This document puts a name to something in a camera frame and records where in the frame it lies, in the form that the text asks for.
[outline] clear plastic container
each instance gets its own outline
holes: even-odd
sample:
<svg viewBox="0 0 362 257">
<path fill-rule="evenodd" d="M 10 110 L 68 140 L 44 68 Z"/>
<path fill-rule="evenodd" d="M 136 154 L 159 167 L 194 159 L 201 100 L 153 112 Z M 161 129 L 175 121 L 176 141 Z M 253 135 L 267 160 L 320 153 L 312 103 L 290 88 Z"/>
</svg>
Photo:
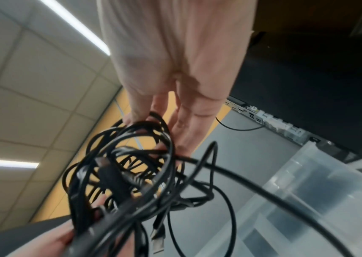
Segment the clear plastic container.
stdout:
<svg viewBox="0 0 362 257">
<path fill-rule="evenodd" d="M 308 142 L 263 188 L 314 217 L 362 257 L 362 173 Z M 234 256 L 340 256 L 315 230 L 258 195 L 236 217 Z M 197 256 L 222 256 L 229 239 L 230 222 Z"/>
</svg>

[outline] ceiling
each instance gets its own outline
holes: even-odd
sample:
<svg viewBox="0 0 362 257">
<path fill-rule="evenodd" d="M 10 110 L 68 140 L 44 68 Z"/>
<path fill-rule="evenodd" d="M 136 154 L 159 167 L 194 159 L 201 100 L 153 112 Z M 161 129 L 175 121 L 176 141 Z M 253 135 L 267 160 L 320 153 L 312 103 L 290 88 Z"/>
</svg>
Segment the ceiling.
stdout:
<svg viewBox="0 0 362 257">
<path fill-rule="evenodd" d="M 59 0 L 102 38 L 96 2 Z M 0 230 L 27 223 L 120 87 L 109 57 L 38 0 L 0 0 Z"/>
</svg>

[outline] linear light fixture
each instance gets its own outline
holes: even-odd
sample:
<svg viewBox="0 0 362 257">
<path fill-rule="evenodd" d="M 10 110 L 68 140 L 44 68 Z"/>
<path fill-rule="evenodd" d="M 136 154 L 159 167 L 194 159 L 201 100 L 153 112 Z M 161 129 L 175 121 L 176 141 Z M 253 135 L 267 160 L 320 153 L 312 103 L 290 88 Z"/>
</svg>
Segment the linear light fixture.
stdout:
<svg viewBox="0 0 362 257">
<path fill-rule="evenodd" d="M 39 1 L 45 4 L 53 12 L 55 12 L 58 16 L 65 20 L 69 25 L 71 25 L 76 31 L 78 31 L 89 41 L 91 41 L 91 43 L 96 45 L 96 47 L 102 50 L 102 52 L 106 53 L 106 55 L 110 55 L 108 46 L 89 28 L 87 28 L 82 22 L 80 22 L 74 15 L 72 15 L 67 9 L 65 9 L 64 6 L 62 6 L 59 2 L 57 2 L 56 0 Z"/>
<path fill-rule="evenodd" d="M 22 161 L 12 161 L 12 160 L 0 160 L 0 167 L 5 168 L 22 168 L 22 169 L 35 169 L 39 163 L 28 163 Z"/>
</svg>

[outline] wire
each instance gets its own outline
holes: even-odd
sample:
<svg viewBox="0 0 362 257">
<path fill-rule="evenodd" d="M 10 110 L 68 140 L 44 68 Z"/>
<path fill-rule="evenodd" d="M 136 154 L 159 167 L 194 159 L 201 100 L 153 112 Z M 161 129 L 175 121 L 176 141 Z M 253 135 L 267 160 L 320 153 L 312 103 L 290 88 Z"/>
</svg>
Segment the wire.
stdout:
<svg viewBox="0 0 362 257">
<path fill-rule="evenodd" d="M 76 237 L 63 254 L 64 257 L 92 257 L 106 252 L 108 256 L 115 256 L 126 241 L 122 235 L 127 237 L 131 232 L 134 234 L 135 256 L 147 257 L 147 234 L 141 223 L 156 217 L 153 227 L 158 230 L 165 216 L 168 217 L 170 235 L 177 252 L 184 256 L 174 237 L 170 212 L 204 205 L 214 198 L 213 190 L 218 191 L 224 198 L 230 212 L 232 233 L 225 254 L 230 257 L 236 241 L 236 217 L 227 196 L 213 184 L 214 172 L 269 200 L 315 229 L 343 256 L 353 257 L 343 243 L 312 217 L 246 178 L 216 166 L 216 142 L 208 146 L 200 160 L 176 156 L 166 123 L 156 113 L 151 113 L 150 116 L 155 118 L 156 122 L 136 122 L 125 127 L 120 120 L 112 128 L 97 134 L 90 140 L 86 156 L 64 172 L 62 183 L 69 196 L 71 217 L 76 231 Z M 148 150 L 118 146 L 128 138 L 146 136 L 153 138 L 156 144 L 163 143 L 167 149 Z M 178 160 L 184 162 L 181 172 L 176 169 Z M 185 163 L 195 165 L 188 176 L 184 174 Z M 195 177 L 204 169 L 209 170 L 209 182 L 196 181 Z M 198 189 L 203 196 L 181 197 L 181 193 L 189 186 Z M 90 202 L 100 193 L 108 191 L 111 191 L 112 195 L 106 199 L 104 205 L 92 209 Z M 96 211 L 101 213 L 98 221 L 95 220 Z"/>
<path fill-rule="evenodd" d="M 235 129 L 235 128 L 226 126 L 225 124 L 221 123 L 220 120 L 218 120 L 217 117 L 215 117 L 215 119 L 216 119 L 216 121 L 219 122 L 219 124 L 221 124 L 221 125 L 224 126 L 225 128 L 230 129 L 230 130 L 234 130 L 234 131 L 252 131 L 252 130 L 258 130 L 258 129 L 261 129 L 261 128 L 264 127 L 263 125 L 261 125 L 261 126 L 259 126 L 259 127 L 255 127 L 255 128 L 252 128 L 252 129 L 240 130 L 240 129 Z"/>
</svg>

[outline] yellow wall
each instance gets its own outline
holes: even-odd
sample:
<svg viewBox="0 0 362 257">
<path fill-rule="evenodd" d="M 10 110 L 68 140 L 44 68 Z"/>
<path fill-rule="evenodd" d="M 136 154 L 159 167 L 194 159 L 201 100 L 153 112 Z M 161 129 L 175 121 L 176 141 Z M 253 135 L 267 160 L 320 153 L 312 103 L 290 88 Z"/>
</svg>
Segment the yellow wall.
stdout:
<svg viewBox="0 0 362 257">
<path fill-rule="evenodd" d="M 125 114 L 130 112 L 129 101 L 127 99 L 126 92 L 123 89 L 117 95 L 116 102 L 118 103 L 118 105 Z M 172 92 L 170 94 L 170 98 L 168 101 L 167 112 L 163 116 L 166 122 L 170 118 L 171 113 L 175 110 L 175 107 L 176 107 L 176 101 L 174 93 Z M 227 107 L 226 105 L 223 105 L 220 112 L 217 115 L 218 119 L 222 120 L 229 111 L 230 108 Z M 105 114 L 98 122 L 98 124 L 95 126 L 94 130 L 88 137 L 87 141 L 80 148 L 77 155 L 72 160 L 71 164 L 78 162 L 85 156 L 85 148 L 88 144 L 88 140 L 90 140 L 98 132 L 111 127 L 120 118 L 121 118 L 121 112 L 119 111 L 118 106 L 113 102 L 111 106 L 106 110 Z M 213 122 L 207 136 L 213 131 L 213 129 L 217 126 L 217 124 L 218 123 L 216 121 Z M 140 142 L 142 147 L 145 149 L 151 149 L 155 145 L 154 140 L 151 138 L 140 138 Z M 137 147 L 136 141 L 133 138 L 131 138 L 127 142 L 124 142 L 124 144 Z M 50 218 L 57 218 L 69 214 L 70 212 L 68 206 L 68 197 L 65 191 L 63 190 L 60 178 L 60 180 L 54 186 L 50 194 L 47 196 L 46 200 L 44 201 L 44 203 L 42 204 L 42 206 L 40 207 L 40 209 L 38 210 L 38 212 L 36 213 L 31 222 L 43 221 Z"/>
</svg>

